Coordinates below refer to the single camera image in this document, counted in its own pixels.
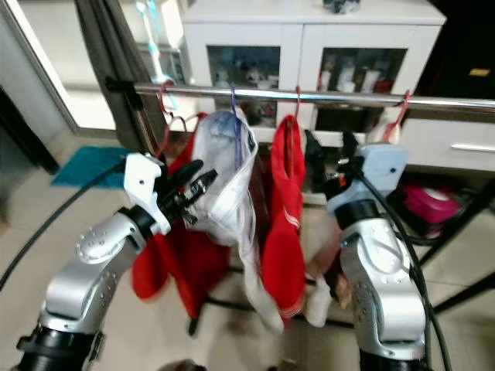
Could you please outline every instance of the clothes rack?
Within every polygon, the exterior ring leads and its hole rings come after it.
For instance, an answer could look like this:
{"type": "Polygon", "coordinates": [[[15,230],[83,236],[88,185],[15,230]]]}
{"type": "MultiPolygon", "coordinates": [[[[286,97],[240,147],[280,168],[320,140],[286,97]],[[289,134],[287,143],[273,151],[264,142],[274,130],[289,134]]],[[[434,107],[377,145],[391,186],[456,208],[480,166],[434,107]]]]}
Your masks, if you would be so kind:
{"type": "MultiPolygon", "coordinates": [[[[154,83],[135,83],[135,92],[140,95],[156,95],[160,85],[154,83]]],[[[188,97],[230,98],[230,88],[222,87],[195,87],[189,85],[167,87],[167,92],[174,95],[188,97]]],[[[298,100],[298,93],[290,90],[261,90],[236,87],[236,100],[276,100],[294,102],[298,100]]],[[[404,101],[402,95],[361,94],[340,92],[302,91],[300,103],[312,103],[318,106],[332,104],[349,104],[359,107],[395,107],[404,101]]],[[[495,114],[495,100],[461,99],[442,97],[411,96],[408,101],[409,109],[422,111],[450,111],[465,113],[495,114]]]]}
{"type": "MultiPolygon", "coordinates": [[[[106,86],[110,91],[123,94],[139,95],[156,95],[160,90],[159,84],[154,83],[133,83],[131,81],[116,81],[113,79],[106,80],[106,86]]],[[[171,86],[166,88],[167,93],[187,97],[210,97],[210,98],[232,98],[232,89],[219,87],[197,87],[197,86],[171,86]]],[[[405,97],[393,94],[361,94],[361,93],[340,93],[340,92],[315,92],[315,91],[297,91],[291,90],[260,90],[251,88],[236,88],[234,91],[236,100],[276,100],[283,102],[311,103],[316,106],[328,106],[345,104],[357,107],[397,107],[400,106],[405,97]]],[[[495,114],[495,100],[486,99],[462,99],[462,98],[445,98],[445,97],[420,97],[411,96],[408,99],[408,109],[416,111],[443,111],[443,112],[462,112],[471,114],[495,114]]],[[[446,244],[454,238],[460,230],[465,228],[471,220],[478,215],[495,197],[493,185],[495,179],[488,182],[479,195],[474,197],[455,220],[448,226],[447,230],[442,233],[442,239],[439,240],[430,251],[422,258],[421,263],[425,265],[436,254],[445,248],[446,244]]],[[[241,273],[238,268],[231,268],[231,273],[241,273]]],[[[461,291],[452,298],[445,300],[435,307],[435,312],[440,313],[454,306],[470,300],[486,290],[495,288],[495,272],[489,274],[481,281],[476,282],[466,290],[461,291]]],[[[228,301],[220,301],[208,297],[204,304],[216,305],[224,308],[237,309],[242,311],[252,311],[253,308],[247,305],[240,305],[228,301]]],[[[196,331],[199,319],[192,319],[189,324],[189,334],[193,335],[196,331]]],[[[352,328],[353,325],[348,322],[338,322],[327,320],[327,325],[338,325],[344,328],[352,328]]]]}

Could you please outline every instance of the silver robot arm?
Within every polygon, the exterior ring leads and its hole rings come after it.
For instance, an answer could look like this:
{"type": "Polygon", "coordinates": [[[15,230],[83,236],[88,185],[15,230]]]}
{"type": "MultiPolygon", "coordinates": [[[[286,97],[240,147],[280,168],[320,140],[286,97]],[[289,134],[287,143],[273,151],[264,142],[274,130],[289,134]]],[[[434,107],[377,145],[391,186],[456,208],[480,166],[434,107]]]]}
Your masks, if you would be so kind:
{"type": "Polygon", "coordinates": [[[158,160],[140,154],[127,157],[124,187],[134,206],[120,209],[81,235],[75,254],[49,284],[36,328],[19,340],[24,355],[14,370],[90,368],[118,282],[145,248],[145,240],[167,234],[180,217],[194,222],[186,209],[217,174],[214,170],[203,174],[184,193],[179,188],[202,165],[192,162],[167,178],[166,166],[158,160]]]}
{"type": "Polygon", "coordinates": [[[417,371],[425,367],[425,309],[410,278],[407,250],[378,212],[361,174],[387,196],[397,187],[407,152],[394,145],[358,148],[344,136],[339,173],[327,175],[321,147],[306,131],[306,164],[313,185],[326,194],[327,212],[340,229],[340,262],[353,294],[354,327],[361,370],[417,371]]]}

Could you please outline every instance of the glass cabinet door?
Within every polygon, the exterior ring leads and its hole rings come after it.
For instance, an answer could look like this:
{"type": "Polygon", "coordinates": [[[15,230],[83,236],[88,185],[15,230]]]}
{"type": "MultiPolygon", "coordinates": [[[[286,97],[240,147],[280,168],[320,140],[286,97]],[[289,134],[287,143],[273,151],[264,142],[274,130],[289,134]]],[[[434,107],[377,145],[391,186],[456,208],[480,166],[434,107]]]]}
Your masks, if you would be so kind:
{"type": "MultiPolygon", "coordinates": [[[[406,49],[324,48],[317,90],[389,94],[406,49]]],[[[383,110],[337,106],[319,109],[317,131],[369,131],[383,110]]]]}
{"type": "MultiPolygon", "coordinates": [[[[210,78],[215,87],[278,89],[279,46],[207,46],[210,78]]],[[[216,99],[217,109],[229,108],[230,99],[216,99]]],[[[251,126],[275,128],[277,104],[245,101],[239,106],[251,126]]]]}
{"type": "MultiPolygon", "coordinates": [[[[405,94],[422,74],[438,28],[411,25],[307,25],[302,37],[299,84],[303,90],[342,94],[405,94]]],[[[341,146],[342,131],[364,140],[381,108],[303,105],[301,120],[322,145],[341,146]]],[[[398,108],[387,108],[393,117],[398,108]]]]}
{"type": "MultiPolygon", "coordinates": [[[[199,86],[293,90],[298,81],[302,24],[198,23],[184,20],[194,83],[199,86]]],[[[271,142],[295,104],[238,101],[259,142],[271,142]]],[[[207,113],[230,107],[230,98],[201,98],[207,113]]]]}

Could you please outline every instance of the red hanger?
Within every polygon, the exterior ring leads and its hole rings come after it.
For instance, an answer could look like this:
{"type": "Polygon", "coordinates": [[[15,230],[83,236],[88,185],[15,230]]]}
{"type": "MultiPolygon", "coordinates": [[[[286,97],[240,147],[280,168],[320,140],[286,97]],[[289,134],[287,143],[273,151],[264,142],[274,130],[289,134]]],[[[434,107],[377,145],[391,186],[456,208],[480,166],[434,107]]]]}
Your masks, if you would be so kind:
{"type": "Polygon", "coordinates": [[[288,125],[287,125],[288,130],[285,132],[286,133],[285,143],[287,148],[287,152],[285,153],[286,154],[285,170],[289,178],[292,176],[292,174],[294,174],[294,153],[292,146],[294,144],[294,123],[297,123],[297,116],[299,114],[299,105],[301,103],[301,87],[298,85],[297,87],[295,87],[295,91],[297,92],[295,113],[294,116],[288,117],[288,125]]]}
{"type": "Polygon", "coordinates": [[[199,122],[207,116],[207,114],[205,114],[204,112],[199,112],[198,114],[194,114],[194,115],[188,117],[187,119],[184,119],[182,116],[174,116],[173,112],[168,111],[166,109],[166,106],[163,103],[163,94],[166,93],[166,87],[172,86],[172,85],[175,85],[173,83],[173,81],[167,80],[160,85],[159,92],[158,92],[158,99],[159,99],[160,108],[162,109],[162,112],[164,114],[168,114],[172,118],[172,120],[169,123],[167,123],[165,126],[165,130],[163,132],[163,140],[155,151],[155,157],[156,158],[159,158],[160,156],[162,156],[165,151],[167,151],[169,153],[174,153],[177,150],[177,148],[179,148],[179,147],[181,147],[187,143],[188,138],[187,138],[187,136],[184,136],[184,139],[182,141],[180,141],[180,140],[176,141],[176,143],[172,147],[169,148],[170,128],[172,127],[172,123],[175,120],[179,120],[180,122],[183,123],[183,129],[184,129],[184,134],[185,134],[185,133],[187,133],[186,122],[188,122],[194,118],[197,118],[198,119],[198,123],[196,124],[196,127],[197,127],[199,122]]]}
{"type": "Polygon", "coordinates": [[[407,90],[405,92],[404,100],[402,101],[402,109],[401,109],[401,112],[399,112],[397,120],[395,122],[388,124],[387,128],[385,129],[384,137],[383,137],[384,141],[390,142],[392,132],[394,131],[395,127],[401,125],[402,119],[404,118],[404,115],[405,115],[406,111],[408,110],[409,98],[411,98],[411,91],[407,90]]]}

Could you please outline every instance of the metal rail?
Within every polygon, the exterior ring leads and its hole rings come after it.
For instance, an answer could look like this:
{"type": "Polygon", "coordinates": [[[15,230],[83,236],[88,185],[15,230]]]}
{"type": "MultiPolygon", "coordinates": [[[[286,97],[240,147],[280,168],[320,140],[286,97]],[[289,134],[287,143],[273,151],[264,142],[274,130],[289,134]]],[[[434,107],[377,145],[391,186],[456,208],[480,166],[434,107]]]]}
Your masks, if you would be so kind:
{"type": "MultiPolygon", "coordinates": [[[[135,83],[134,88],[138,94],[155,95],[159,92],[160,85],[153,83],[135,83]]],[[[231,96],[230,88],[222,87],[178,85],[167,87],[166,90],[171,94],[189,97],[229,98],[231,96]]],[[[296,102],[298,100],[298,94],[295,91],[290,90],[260,90],[239,87],[235,89],[235,98],[236,100],[276,100],[282,102],[296,102]]],[[[301,92],[300,100],[301,103],[313,103],[318,106],[349,104],[360,107],[393,107],[401,104],[404,97],[401,95],[386,94],[303,91],[301,92]]],[[[413,96],[409,98],[409,108],[423,111],[495,114],[495,100],[413,96]]]]}

